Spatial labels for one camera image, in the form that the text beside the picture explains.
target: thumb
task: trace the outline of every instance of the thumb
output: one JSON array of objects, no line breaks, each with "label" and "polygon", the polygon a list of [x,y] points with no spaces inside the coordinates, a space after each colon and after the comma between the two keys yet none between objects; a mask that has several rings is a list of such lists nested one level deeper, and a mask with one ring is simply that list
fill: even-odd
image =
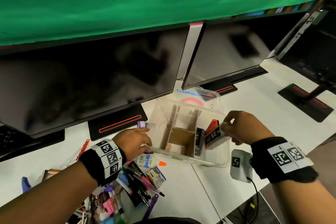
[{"label": "thumb", "polygon": [[141,154],[143,154],[143,153],[147,153],[147,152],[151,152],[152,150],[148,147],[148,146],[141,146],[140,148],[139,148],[139,151],[138,151],[138,153],[139,153],[139,155],[141,155]]},{"label": "thumb", "polygon": [[233,136],[233,126],[230,122],[223,121],[220,125],[221,130],[223,130],[225,133],[229,134],[229,136]]}]

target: plastic storage box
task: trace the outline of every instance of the plastic storage box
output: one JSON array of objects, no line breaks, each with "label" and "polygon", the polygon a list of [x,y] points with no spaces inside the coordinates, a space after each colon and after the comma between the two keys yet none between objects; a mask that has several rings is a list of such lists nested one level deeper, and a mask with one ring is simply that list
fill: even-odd
[{"label": "plastic storage box", "polygon": [[229,137],[228,141],[213,150],[206,150],[202,145],[200,156],[195,155],[196,129],[206,130],[213,119],[221,122],[226,116],[220,110],[216,110],[221,109],[219,94],[192,88],[188,91],[177,91],[171,98],[179,101],[158,100],[148,120],[150,131],[147,134],[153,143],[152,150],[204,166],[227,166],[230,161]]}]

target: transparent plastic lid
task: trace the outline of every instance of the transparent plastic lid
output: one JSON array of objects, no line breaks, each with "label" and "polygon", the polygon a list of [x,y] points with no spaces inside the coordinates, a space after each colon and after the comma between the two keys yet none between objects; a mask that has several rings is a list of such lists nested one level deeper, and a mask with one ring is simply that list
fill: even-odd
[{"label": "transparent plastic lid", "polygon": [[215,91],[204,90],[201,87],[194,87],[188,90],[175,89],[174,93],[169,94],[167,98],[186,104],[223,111],[220,95]]}]

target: forearm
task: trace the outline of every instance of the forearm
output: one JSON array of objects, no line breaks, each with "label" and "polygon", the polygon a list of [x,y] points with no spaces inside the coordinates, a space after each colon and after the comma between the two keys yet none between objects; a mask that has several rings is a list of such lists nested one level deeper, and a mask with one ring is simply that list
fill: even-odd
[{"label": "forearm", "polygon": [[0,208],[0,223],[64,224],[98,186],[78,161]]},{"label": "forearm", "polygon": [[335,223],[336,199],[319,181],[299,183],[287,180],[272,186],[289,223]]}]

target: right arm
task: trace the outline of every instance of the right arm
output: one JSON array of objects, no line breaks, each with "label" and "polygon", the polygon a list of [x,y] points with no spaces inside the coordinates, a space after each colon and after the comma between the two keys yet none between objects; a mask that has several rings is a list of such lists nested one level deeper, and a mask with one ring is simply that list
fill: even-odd
[{"label": "right arm", "polygon": [[[224,121],[232,125],[222,125],[236,145],[252,143],[275,137],[254,115],[244,111],[231,111]],[[290,223],[316,224],[335,223],[336,199],[318,181],[299,183],[286,180],[272,184],[283,214]]]}]

